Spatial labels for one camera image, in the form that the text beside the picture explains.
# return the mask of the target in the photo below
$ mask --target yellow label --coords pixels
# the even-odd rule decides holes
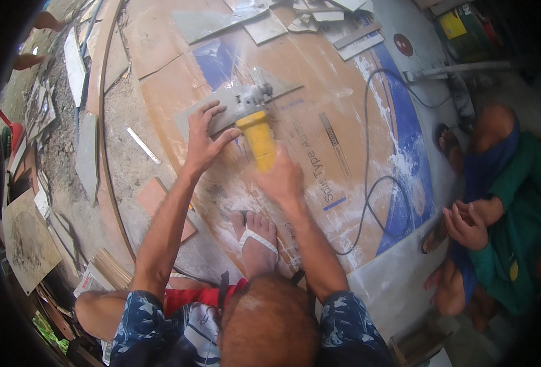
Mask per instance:
[[[448,39],[453,39],[466,34],[465,25],[460,20],[456,10],[448,12],[440,17],[440,24]]]
[[[517,273],[519,272],[520,268],[517,266],[517,260],[515,260],[513,264],[511,264],[511,268],[509,268],[509,278],[512,282],[517,279]]]

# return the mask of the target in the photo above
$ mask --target green shirt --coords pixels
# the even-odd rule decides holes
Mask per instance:
[[[489,295],[518,315],[526,312],[539,293],[541,143],[533,135],[520,135],[517,151],[489,194],[502,201],[504,214],[489,227],[487,247],[468,254]]]

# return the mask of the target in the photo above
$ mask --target yellow grinder handle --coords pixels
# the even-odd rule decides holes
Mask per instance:
[[[276,158],[276,142],[271,136],[267,113],[255,112],[236,121],[236,126],[246,136],[258,170],[263,173],[270,171]]]

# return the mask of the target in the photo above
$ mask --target wire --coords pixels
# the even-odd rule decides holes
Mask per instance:
[[[348,255],[349,253],[351,253],[355,249],[355,247],[358,245],[358,240],[360,239],[360,233],[362,232],[362,224],[364,222],[364,215],[366,214],[366,209],[367,208],[369,209],[370,214],[372,214],[373,218],[377,221],[377,224],[379,225],[379,227],[381,228],[383,233],[385,233],[386,235],[388,235],[391,238],[400,239],[400,238],[404,237],[407,234],[407,231],[409,231],[409,228],[411,226],[411,210],[409,209],[410,208],[409,207],[409,199],[407,197],[406,190],[404,189],[403,185],[401,184],[401,181],[399,181],[397,178],[395,178],[393,176],[382,176],[381,178],[376,180],[375,183],[373,183],[372,187],[370,188],[370,191],[367,193],[368,180],[369,180],[369,163],[370,163],[370,154],[369,154],[369,151],[370,151],[370,149],[369,149],[369,147],[370,147],[370,144],[369,144],[369,109],[368,109],[367,100],[368,100],[368,96],[369,96],[370,81],[372,80],[372,78],[377,73],[380,73],[380,72],[383,72],[383,73],[386,73],[386,74],[389,74],[389,75],[395,77],[398,81],[400,81],[405,86],[405,88],[407,88],[407,90],[411,94],[413,94],[415,99],[417,99],[417,101],[422,106],[427,107],[429,109],[438,108],[438,107],[442,106],[445,102],[447,102],[450,98],[452,98],[452,95],[450,95],[446,99],[444,99],[442,102],[440,102],[440,103],[438,103],[436,105],[430,106],[430,105],[427,105],[425,102],[423,102],[417,96],[417,94],[411,88],[409,88],[409,85],[405,82],[405,80],[403,80],[402,77],[397,75],[396,72],[394,72],[392,70],[389,70],[389,69],[377,69],[377,70],[370,73],[369,78],[366,80],[366,88],[364,89],[364,134],[366,136],[366,163],[365,163],[365,166],[364,166],[364,207],[362,208],[362,214],[360,216],[360,224],[358,226],[358,233],[356,234],[356,239],[355,239],[354,243],[352,244],[352,246],[343,253],[338,252],[338,250],[334,250],[338,255],[342,255],[342,256]],[[379,184],[379,182],[384,181],[384,180],[391,180],[394,184],[399,186],[399,190],[403,194],[403,198],[405,200],[405,208],[407,210],[407,223],[405,225],[405,228],[402,231],[400,231],[399,233],[397,233],[397,234],[393,234],[393,233],[387,231],[384,228],[384,225],[377,218],[377,216],[376,216],[375,212],[373,211],[373,208],[370,206],[370,202],[369,202],[370,197],[373,194],[373,191],[375,190],[375,187]]]

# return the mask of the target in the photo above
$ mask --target red dustpan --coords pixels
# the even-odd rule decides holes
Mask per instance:
[[[20,147],[21,136],[24,134],[24,127],[17,122],[10,122],[1,109],[0,117],[11,130],[11,151],[16,154],[17,149]]]

